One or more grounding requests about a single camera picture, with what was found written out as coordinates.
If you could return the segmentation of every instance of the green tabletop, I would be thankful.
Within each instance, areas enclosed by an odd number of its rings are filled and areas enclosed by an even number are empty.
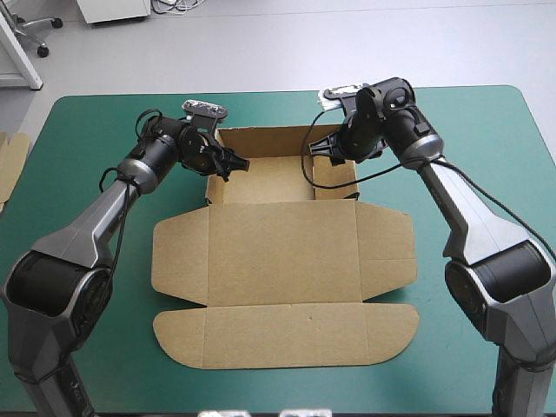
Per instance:
[[[0,276],[37,238],[64,226],[96,197],[100,174],[134,145],[139,113],[157,107],[168,116],[182,116],[180,106],[189,98],[228,107],[225,126],[308,124],[319,111],[313,91],[59,100],[0,217]],[[509,86],[418,89],[417,98],[444,137],[448,159],[556,245],[556,169],[520,92]],[[322,122],[340,120],[335,112]],[[394,163],[388,151],[359,165],[359,176]],[[98,411],[489,412],[497,348],[480,338],[447,292],[441,254],[448,227],[420,178],[402,169],[363,183],[361,200],[414,219],[419,279],[374,300],[419,309],[419,330],[406,351],[370,367],[211,371],[172,361],[158,347],[152,321],[158,312],[188,303],[151,287],[152,232],[161,219],[200,208],[205,183],[176,167],[130,212],[112,301],[86,346],[74,354]],[[32,410],[12,375],[6,332],[0,308],[0,410]],[[554,387],[547,404],[546,411],[556,412]]]

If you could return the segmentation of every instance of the wire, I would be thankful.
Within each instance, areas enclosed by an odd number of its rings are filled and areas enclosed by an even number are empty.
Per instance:
[[[368,180],[372,180],[374,178],[377,178],[381,175],[385,175],[388,174],[389,172],[392,172],[398,168],[403,167],[404,165],[408,165],[409,163],[413,163],[416,161],[421,161],[421,160],[409,160],[406,161],[404,163],[398,163],[390,168],[384,169],[382,171],[376,172],[374,174],[365,176],[363,178],[360,178],[359,180],[354,180],[354,181],[350,181],[350,182],[343,182],[341,184],[335,184],[335,185],[322,185],[322,184],[317,184],[316,182],[314,182],[309,175],[307,174],[307,169],[305,168],[305,148],[307,147],[307,140],[309,138],[309,136],[311,135],[311,132],[313,131],[313,128],[315,126],[315,124],[317,123],[317,121],[321,118],[322,115],[324,115],[327,111],[323,110],[321,113],[319,113],[313,120],[313,122],[311,123],[311,126],[309,126],[309,129],[307,131],[307,133],[305,134],[305,137],[303,138],[303,142],[301,144],[301,172],[303,173],[303,176],[305,177],[305,179],[307,180],[307,182],[309,184],[311,184],[313,187],[315,187],[316,189],[342,189],[344,187],[348,187],[350,185],[355,185],[355,184],[359,184],[360,182],[364,182],[364,181],[368,181]]]
[[[114,261],[112,262],[112,268],[110,270],[110,275],[108,278],[108,285],[109,286],[110,282],[112,281],[113,277],[114,277],[114,271],[116,271],[116,266],[118,264],[118,259],[120,258],[120,251],[122,249],[122,242],[123,242],[123,231],[125,229],[125,221],[128,217],[128,212],[129,212],[129,200],[131,199],[131,178],[128,177],[127,175],[125,175],[123,173],[123,171],[121,171],[119,168],[116,167],[110,167],[108,169],[105,169],[103,172],[103,175],[101,176],[101,180],[98,183],[98,188],[101,190],[101,193],[104,192],[104,188],[103,188],[103,183],[104,180],[106,179],[106,175],[109,172],[115,171],[118,173],[118,175],[120,175],[121,177],[119,178],[122,181],[125,181],[126,183],[126,192],[125,192],[125,196],[123,197],[123,209],[122,209],[122,219],[120,221],[120,231],[118,233],[118,240],[116,243],[116,252],[114,253]]]
[[[164,0],[150,0],[150,7],[157,15],[184,15],[189,10],[199,7],[206,0],[194,0],[192,4],[187,3],[188,0],[175,0],[174,4],[169,4]]]
[[[305,148],[307,147],[307,140],[308,140],[309,136],[311,135],[311,132],[313,131],[314,126],[316,125],[317,121],[321,118],[321,116],[324,115],[325,113],[326,113],[326,110],[323,110],[321,113],[319,113],[314,118],[313,122],[309,126],[309,129],[307,130],[307,133],[305,134],[305,137],[303,137],[303,142],[301,144],[301,171],[303,172],[303,176],[305,177],[307,182],[309,184],[311,184],[313,187],[318,188],[318,189],[341,189],[343,187],[358,184],[360,182],[372,180],[372,179],[377,178],[381,175],[385,175],[385,174],[387,174],[389,172],[392,172],[392,171],[394,171],[398,168],[401,168],[403,166],[406,166],[408,164],[412,164],[412,163],[415,163],[415,162],[422,162],[421,166],[417,168],[417,171],[419,171],[425,165],[428,165],[430,163],[434,163],[434,164],[443,166],[445,168],[451,169],[453,172],[459,174],[471,187],[473,187],[474,189],[479,191],[483,196],[486,197],[486,199],[488,199],[489,201],[491,201],[492,203],[494,203],[495,205],[500,207],[502,210],[504,210],[517,223],[519,223],[523,228],[525,228],[531,235],[536,237],[539,240],[539,242],[542,243],[542,245],[545,247],[546,251],[550,254],[550,256],[556,261],[556,253],[554,253],[554,250],[548,244],[546,239],[540,235],[539,232],[537,232],[535,229],[533,229],[531,226],[529,226],[529,224],[526,221],[524,221],[522,218],[520,218],[518,215],[516,215],[506,204],[504,204],[503,202],[501,202],[500,200],[498,200],[497,198],[495,198],[494,196],[489,194],[485,189],[483,189],[479,184],[477,184],[477,182],[473,181],[471,179],[471,177],[469,175],[467,175],[462,169],[456,167],[455,165],[453,165],[450,162],[442,161],[441,158],[443,158],[444,156],[438,156],[437,158],[435,158],[433,160],[428,160],[426,158],[410,159],[410,160],[398,163],[396,165],[393,165],[390,168],[387,168],[387,169],[384,169],[382,171],[376,172],[374,174],[365,176],[365,177],[363,177],[359,180],[344,182],[344,183],[341,183],[341,184],[322,185],[322,184],[315,183],[311,178],[309,178],[309,176],[307,174],[307,171],[305,169],[305,160],[304,160]]]
[[[556,261],[556,254],[554,253],[553,249],[550,247],[548,242],[545,240],[545,238],[539,234],[539,232],[537,232],[535,229],[529,226],[527,222],[523,220],[521,217],[516,215],[506,204],[504,204],[503,202],[501,202],[500,200],[498,200],[497,198],[489,194],[485,189],[483,189],[479,184],[477,184],[477,182],[473,181],[469,177],[469,175],[463,172],[463,170],[456,167],[455,165],[452,165],[452,163],[446,161],[432,161],[432,163],[451,169],[453,172],[459,174],[464,180],[466,180],[469,183],[469,185],[471,185],[474,189],[479,191],[488,200],[490,200],[498,207],[500,207],[502,210],[504,210],[506,213],[508,213],[517,223],[523,226],[531,235],[535,236],[539,240],[539,242],[541,242],[542,245],[546,248],[548,253],[550,253],[550,256]]]

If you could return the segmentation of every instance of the cardboard piece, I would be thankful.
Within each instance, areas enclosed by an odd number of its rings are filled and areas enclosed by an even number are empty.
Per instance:
[[[189,367],[320,367],[387,361],[418,322],[413,306],[352,302],[168,311],[154,329],[164,351]]]
[[[415,280],[410,217],[356,202],[357,185],[313,189],[301,173],[307,129],[219,130],[249,172],[211,176],[208,207],[156,225],[153,287],[207,306],[155,318],[157,340],[181,364],[367,365],[414,337],[413,307],[362,303]],[[309,142],[335,129],[316,126]],[[305,161],[318,183],[355,179],[352,162]]]
[[[337,125],[314,126],[308,142],[314,142],[338,129]],[[224,182],[219,176],[208,179],[207,201],[214,204],[235,202],[300,202],[356,198],[357,185],[343,189],[317,189],[301,173],[301,144],[308,126],[232,128],[217,130],[219,142],[250,160],[249,172],[236,171]],[[307,156],[307,172],[317,183],[337,184],[355,180],[353,161],[332,166],[324,157]]]
[[[416,275],[411,218],[352,200],[215,204],[155,227],[153,287],[209,307],[362,302]]]
[[[0,212],[21,175],[29,146],[30,139],[23,133],[9,140],[5,132],[0,132]]]

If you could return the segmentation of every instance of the cardboard flap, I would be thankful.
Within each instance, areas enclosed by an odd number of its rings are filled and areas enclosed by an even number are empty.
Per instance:
[[[160,313],[153,326],[175,361],[204,369],[370,365],[399,354],[419,316],[403,304],[295,304]]]
[[[307,158],[308,171],[313,164]],[[300,156],[255,158],[249,171],[235,171],[229,182],[219,176],[208,180],[207,197],[212,203],[305,202],[314,190],[301,174]]]
[[[207,201],[213,204],[238,202],[298,202],[334,198],[356,198],[356,184],[341,189],[313,189],[301,173],[301,145],[309,126],[218,129],[217,139],[238,155],[249,159],[248,172],[236,171],[224,182],[217,175],[208,179]],[[308,143],[335,132],[338,125],[314,126]],[[327,157],[313,158],[305,152],[309,177],[330,185],[355,180],[353,161],[332,166]]]
[[[0,132],[0,205],[10,199],[25,165],[29,146],[27,135],[17,133],[8,140],[8,135]]]
[[[417,279],[411,216],[390,208],[357,203],[361,298],[368,300]]]
[[[208,304],[208,211],[202,208],[156,224],[151,277],[156,291]]]
[[[337,124],[316,125],[308,143],[322,139],[338,128]],[[218,136],[224,146],[230,147],[244,158],[299,156],[303,137],[308,129],[309,126],[226,128],[218,129]]]
[[[212,205],[158,223],[152,282],[215,307],[362,301],[415,280],[413,240],[351,200]]]
[[[346,161],[346,163],[333,167],[330,158],[317,156],[313,158],[313,179],[315,183],[320,185],[344,184],[355,181],[357,179],[355,177],[355,162]],[[357,197],[359,197],[359,187],[357,184],[340,189],[314,189],[314,198],[316,200]]]

